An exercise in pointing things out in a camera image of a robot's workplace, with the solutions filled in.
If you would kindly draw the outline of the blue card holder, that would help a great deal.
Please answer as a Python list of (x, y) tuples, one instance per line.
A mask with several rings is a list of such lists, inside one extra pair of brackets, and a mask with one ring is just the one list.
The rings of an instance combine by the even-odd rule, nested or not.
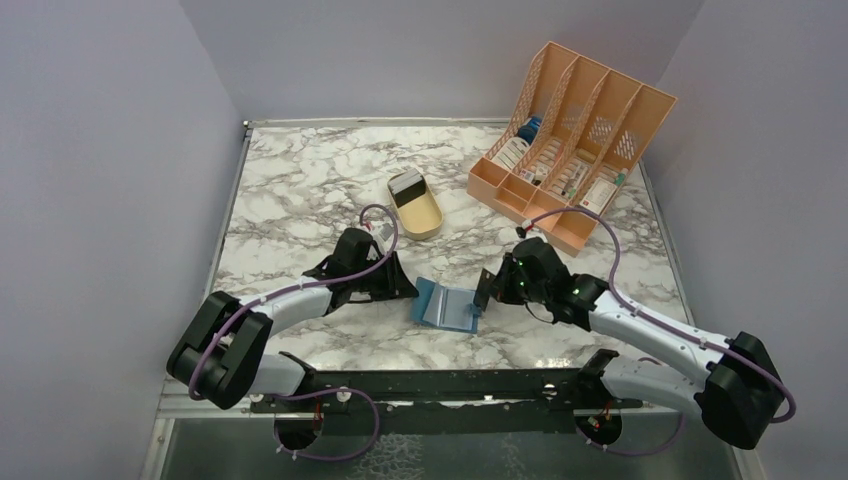
[(453, 332), (476, 334), (482, 310), (474, 304), (475, 291), (446, 287), (418, 277), (418, 296), (413, 299), (410, 319), (419, 325)]

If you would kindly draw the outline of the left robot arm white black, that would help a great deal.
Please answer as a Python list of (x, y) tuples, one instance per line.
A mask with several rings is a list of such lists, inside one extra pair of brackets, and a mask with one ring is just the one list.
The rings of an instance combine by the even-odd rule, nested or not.
[(291, 288), (238, 299), (224, 291), (201, 304), (172, 350), (166, 371), (192, 396), (226, 410), (252, 394), (276, 394), (290, 410), (313, 401), (307, 366), (289, 354), (268, 354), (270, 337), (345, 304), (415, 298), (397, 252), (374, 235), (347, 228), (333, 252)]

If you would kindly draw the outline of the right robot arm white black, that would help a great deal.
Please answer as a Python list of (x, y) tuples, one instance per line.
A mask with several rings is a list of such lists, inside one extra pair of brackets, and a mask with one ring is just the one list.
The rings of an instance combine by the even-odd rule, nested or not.
[(608, 349), (578, 370), (568, 392), (592, 407), (637, 400), (699, 420), (718, 439), (752, 450), (787, 395), (762, 341), (680, 325), (617, 293), (590, 274), (571, 273), (554, 248), (528, 238), (506, 253), (497, 272), (482, 270), (473, 300), (540, 304), (556, 323), (616, 338), (647, 354), (648, 362)]

